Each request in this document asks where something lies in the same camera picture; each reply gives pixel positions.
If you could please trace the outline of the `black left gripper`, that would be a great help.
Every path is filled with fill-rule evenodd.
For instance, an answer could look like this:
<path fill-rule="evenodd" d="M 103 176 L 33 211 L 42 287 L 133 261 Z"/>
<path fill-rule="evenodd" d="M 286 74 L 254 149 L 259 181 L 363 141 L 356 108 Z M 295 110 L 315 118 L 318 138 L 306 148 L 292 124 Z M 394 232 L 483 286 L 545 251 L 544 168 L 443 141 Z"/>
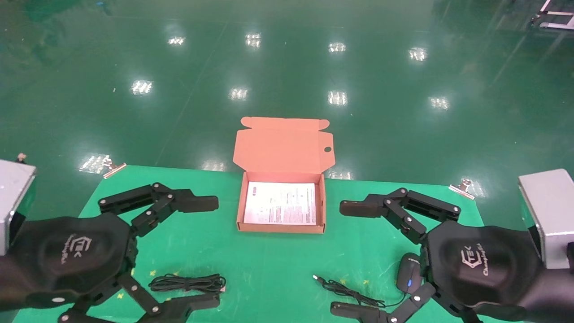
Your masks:
<path fill-rule="evenodd" d="M 136 255 L 130 226 L 113 214 L 24 222 L 0 259 L 1 310 L 70 303 L 60 323 L 106 323 L 88 311 L 123 289 L 144 311 L 139 323 L 185 323 L 221 303 L 217 293 L 159 303 L 129 274 Z"/>

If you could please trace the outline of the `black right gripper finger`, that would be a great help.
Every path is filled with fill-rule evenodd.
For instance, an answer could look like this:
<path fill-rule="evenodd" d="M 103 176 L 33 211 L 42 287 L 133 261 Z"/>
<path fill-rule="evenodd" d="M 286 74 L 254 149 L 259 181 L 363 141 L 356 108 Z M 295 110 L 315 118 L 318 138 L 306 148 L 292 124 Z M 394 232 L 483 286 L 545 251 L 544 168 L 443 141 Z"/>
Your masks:
<path fill-rule="evenodd" d="M 405 323 L 431 299 L 464 323 L 479 323 L 481 320 L 474 307 L 484 300 L 484 282 L 451 282 L 446 285 L 425 282 L 391 313 L 344 302 L 332 302 L 330 312 L 361 323 Z"/>
<path fill-rule="evenodd" d="M 396 189 L 386 195 L 368 194 L 362 201 L 343 200 L 339 211 L 349 217 L 387 219 L 414 244 L 423 244 L 428 234 L 426 227 L 411 212 L 439 223 L 457 222 L 461 214 L 459 206 L 406 188 Z"/>

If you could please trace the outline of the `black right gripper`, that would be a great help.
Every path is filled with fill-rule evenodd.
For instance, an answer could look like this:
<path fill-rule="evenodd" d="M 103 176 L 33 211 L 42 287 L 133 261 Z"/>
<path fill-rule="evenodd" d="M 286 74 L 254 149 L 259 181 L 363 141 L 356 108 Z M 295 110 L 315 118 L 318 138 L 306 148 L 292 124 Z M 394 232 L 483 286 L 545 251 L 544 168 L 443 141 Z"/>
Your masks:
<path fill-rule="evenodd" d="M 546 268 L 525 231 L 441 223 L 422 243 L 422 272 L 436 289 L 433 299 L 457 317 L 472 311 L 509 322 L 574 319 L 572 273 Z"/>

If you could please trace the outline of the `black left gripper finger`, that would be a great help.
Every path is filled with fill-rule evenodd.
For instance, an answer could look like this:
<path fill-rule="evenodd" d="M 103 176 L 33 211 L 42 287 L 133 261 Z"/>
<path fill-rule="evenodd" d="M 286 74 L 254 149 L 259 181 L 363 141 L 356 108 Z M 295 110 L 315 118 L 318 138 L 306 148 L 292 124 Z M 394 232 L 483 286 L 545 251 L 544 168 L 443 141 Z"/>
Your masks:
<path fill-rule="evenodd" d="M 217 196 L 195 196 L 190 189 L 171 189 L 161 183 L 153 183 L 99 201 L 103 214 L 121 215 L 141 207 L 146 207 L 146 210 L 133 218 L 130 226 L 132 235 L 137 237 L 144 237 L 176 211 L 215 211 L 219 208 L 219 200 Z"/>

